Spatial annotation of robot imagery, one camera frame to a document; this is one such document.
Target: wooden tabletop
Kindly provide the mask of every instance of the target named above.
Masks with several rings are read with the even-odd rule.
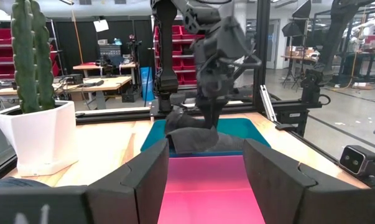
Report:
[[[85,87],[85,88],[76,88],[76,85],[67,85],[63,89],[69,92],[94,92],[94,91],[106,91],[106,90],[117,90],[121,86],[125,85],[127,82],[131,81],[130,76],[121,76],[116,78],[85,78],[84,83],[95,83],[100,80],[103,80],[104,83],[101,86]],[[57,93],[61,93],[62,90],[58,89],[60,86],[59,83],[54,83],[53,87],[57,90]],[[17,91],[13,88],[3,88],[0,89],[0,96],[17,96]]]
[[[221,117],[250,119],[273,149],[349,184],[368,188],[297,138],[285,131],[276,130],[275,124],[259,113]],[[138,155],[151,127],[152,123],[148,120],[77,126],[80,151],[77,163],[54,175],[24,178],[38,180],[53,187],[92,184]],[[17,169],[7,176],[20,177]]]
[[[282,58],[292,58],[292,59],[297,59],[297,60],[301,60],[302,59],[302,56],[285,56],[285,55],[281,55]],[[309,61],[312,61],[312,62],[317,62],[316,59],[314,58],[311,58],[311,57],[308,57],[308,56],[305,56],[305,59],[304,60],[309,60]]]
[[[134,68],[136,67],[136,64],[129,63],[126,65],[120,65],[120,66],[121,68]],[[75,70],[94,70],[94,69],[101,69],[101,68],[102,68],[101,66],[97,66],[97,65],[77,65],[73,67],[73,69]]]

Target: white flower pot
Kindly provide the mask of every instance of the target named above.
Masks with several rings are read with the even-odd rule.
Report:
[[[0,111],[0,128],[17,154],[19,175],[52,175],[78,161],[74,102],[56,101],[56,106],[29,114],[20,114],[20,106]]]

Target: pink surface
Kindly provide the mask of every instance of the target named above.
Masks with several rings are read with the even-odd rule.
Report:
[[[264,223],[243,157],[170,158],[158,223]]]

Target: cactus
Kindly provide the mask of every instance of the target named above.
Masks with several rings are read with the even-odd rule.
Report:
[[[15,1],[12,6],[12,48],[17,94],[23,113],[55,107],[49,32],[45,24],[46,18],[35,0]]]
[[[35,34],[39,103],[43,110],[50,110],[55,108],[55,100],[53,99],[54,89],[52,86],[53,73],[52,61],[50,60],[49,31],[46,28],[46,18],[35,0],[31,0],[31,10],[34,17],[32,28]]]
[[[23,113],[40,111],[35,85],[35,66],[32,35],[32,14],[29,0],[16,0],[12,6],[12,48],[19,86],[17,94]]]

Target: ceiling light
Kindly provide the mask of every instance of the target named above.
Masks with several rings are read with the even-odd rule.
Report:
[[[65,4],[68,4],[70,6],[74,5],[74,1],[73,0],[59,0],[59,1],[65,3]]]

